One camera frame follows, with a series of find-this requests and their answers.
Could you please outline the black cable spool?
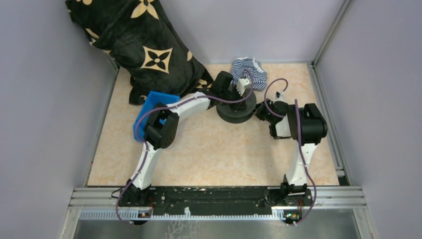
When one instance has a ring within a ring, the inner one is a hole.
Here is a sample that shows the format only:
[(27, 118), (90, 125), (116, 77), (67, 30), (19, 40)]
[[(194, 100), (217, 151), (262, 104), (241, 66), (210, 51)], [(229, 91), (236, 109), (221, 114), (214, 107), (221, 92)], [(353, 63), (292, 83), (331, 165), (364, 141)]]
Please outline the black cable spool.
[(257, 105), (257, 99), (252, 92), (251, 95), (243, 102), (236, 104), (220, 103), (216, 106), (218, 116), (228, 123), (243, 123), (253, 116), (253, 111)]

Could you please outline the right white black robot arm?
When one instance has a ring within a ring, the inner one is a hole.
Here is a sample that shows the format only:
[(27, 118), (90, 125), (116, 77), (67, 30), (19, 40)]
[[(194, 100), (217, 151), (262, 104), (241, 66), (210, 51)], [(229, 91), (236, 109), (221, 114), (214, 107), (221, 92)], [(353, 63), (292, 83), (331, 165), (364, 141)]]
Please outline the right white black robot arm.
[(326, 137), (328, 127), (314, 103), (298, 106), (283, 101), (265, 100), (255, 106), (254, 115), (270, 123), (273, 139), (292, 139), (295, 143), (291, 164), (280, 186), (279, 198), (293, 205), (308, 192), (309, 170), (313, 153)]

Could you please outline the blue plastic bin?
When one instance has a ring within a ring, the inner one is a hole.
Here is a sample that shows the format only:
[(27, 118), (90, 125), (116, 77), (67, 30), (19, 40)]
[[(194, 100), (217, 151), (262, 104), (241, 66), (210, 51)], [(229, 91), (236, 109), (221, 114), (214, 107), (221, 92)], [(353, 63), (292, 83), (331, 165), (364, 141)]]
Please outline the blue plastic bin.
[(141, 123), (139, 123), (139, 120), (145, 113), (152, 110), (157, 103), (162, 103), (164, 105), (167, 105), (167, 104), (178, 102), (179, 100), (180, 100), (180, 96), (177, 96), (177, 95), (150, 91), (132, 127), (133, 137), (135, 141), (142, 142), (142, 140), (139, 137), (141, 138), (144, 137), (143, 128), (148, 120), (148, 116), (145, 117)]

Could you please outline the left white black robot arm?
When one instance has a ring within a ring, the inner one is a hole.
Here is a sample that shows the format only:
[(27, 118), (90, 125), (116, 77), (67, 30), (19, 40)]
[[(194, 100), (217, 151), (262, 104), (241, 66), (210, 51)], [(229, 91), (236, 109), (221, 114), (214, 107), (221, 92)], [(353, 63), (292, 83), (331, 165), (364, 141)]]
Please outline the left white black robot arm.
[(119, 198), (131, 205), (145, 205), (149, 200), (152, 175), (164, 149), (175, 140), (178, 125), (183, 120), (215, 106), (243, 106), (252, 98), (255, 86), (249, 70), (234, 80), (229, 72), (221, 71), (210, 88), (201, 89), (184, 100), (170, 102), (171, 95), (152, 92), (135, 122), (134, 138), (143, 144), (141, 157), (134, 173), (120, 189)]

